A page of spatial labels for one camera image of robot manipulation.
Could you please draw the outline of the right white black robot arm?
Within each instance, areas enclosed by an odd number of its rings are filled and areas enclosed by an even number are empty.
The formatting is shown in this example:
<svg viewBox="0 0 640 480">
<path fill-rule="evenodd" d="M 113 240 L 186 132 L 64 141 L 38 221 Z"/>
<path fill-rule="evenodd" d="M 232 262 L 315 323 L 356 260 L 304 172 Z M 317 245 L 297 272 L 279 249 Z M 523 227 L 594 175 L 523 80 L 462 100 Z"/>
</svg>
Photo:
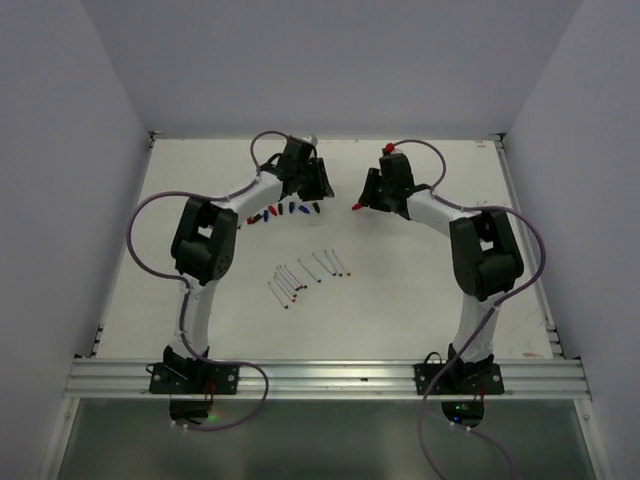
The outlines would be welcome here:
<svg viewBox="0 0 640 480">
<path fill-rule="evenodd" d="M 379 166 L 368 171 L 359 203 L 425 225 L 449 239 L 462 309 L 443 377 L 454 391 L 470 391 L 493 363 L 496 302 L 524 273 L 507 212 L 467 210 L 439 199 L 432 187 L 414 182 L 409 159 L 398 151 L 383 154 Z"/>
</svg>

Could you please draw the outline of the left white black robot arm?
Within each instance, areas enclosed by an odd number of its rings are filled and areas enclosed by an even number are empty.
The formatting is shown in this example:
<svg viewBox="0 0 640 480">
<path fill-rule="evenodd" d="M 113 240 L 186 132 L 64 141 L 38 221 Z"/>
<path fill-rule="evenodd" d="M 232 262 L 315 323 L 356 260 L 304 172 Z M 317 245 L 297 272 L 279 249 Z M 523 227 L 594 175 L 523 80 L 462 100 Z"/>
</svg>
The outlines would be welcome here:
<svg viewBox="0 0 640 480">
<path fill-rule="evenodd" d="M 313 136 L 288 136 L 284 148 L 258 166 L 252 182 L 225 197 L 187 200 L 172 245 L 175 269 L 186 279 L 184 299 L 163 359 L 175 366 L 172 379 L 185 392 L 201 390 L 207 367 L 197 361 L 209 351 L 209 320 L 220 280 L 235 253 L 237 227 L 268 206 L 296 195 L 303 201 L 332 198 L 324 160 Z"/>
</svg>

